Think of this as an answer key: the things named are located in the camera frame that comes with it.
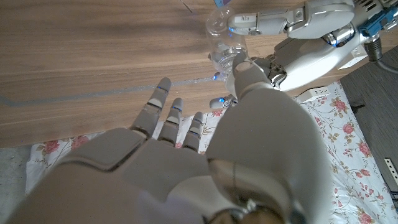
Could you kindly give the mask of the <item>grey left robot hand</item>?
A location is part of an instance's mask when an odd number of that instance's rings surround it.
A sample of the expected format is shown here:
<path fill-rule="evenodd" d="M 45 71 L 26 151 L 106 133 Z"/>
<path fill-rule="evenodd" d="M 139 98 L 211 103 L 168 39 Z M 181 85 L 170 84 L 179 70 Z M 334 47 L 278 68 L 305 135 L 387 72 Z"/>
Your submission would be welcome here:
<path fill-rule="evenodd" d="M 304 1 L 290 8 L 235 14 L 228 28 L 239 35 L 287 35 L 269 56 L 269 79 L 289 91 L 333 70 L 360 45 L 354 10 L 353 1 Z"/>

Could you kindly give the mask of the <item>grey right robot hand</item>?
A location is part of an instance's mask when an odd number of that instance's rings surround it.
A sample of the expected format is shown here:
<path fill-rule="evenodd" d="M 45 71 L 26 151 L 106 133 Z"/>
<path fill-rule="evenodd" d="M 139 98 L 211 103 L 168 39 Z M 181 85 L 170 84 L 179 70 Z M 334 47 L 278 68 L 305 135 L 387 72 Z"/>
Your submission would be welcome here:
<path fill-rule="evenodd" d="M 182 100 L 153 133 L 170 91 L 161 79 L 130 128 L 68 153 L 9 223 L 326 223 L 328 154 L 306 110 L 268 74 L 268 59 L 233 61 L 238 102 L 200 154 L 202 113 L 176 148 Z"/>

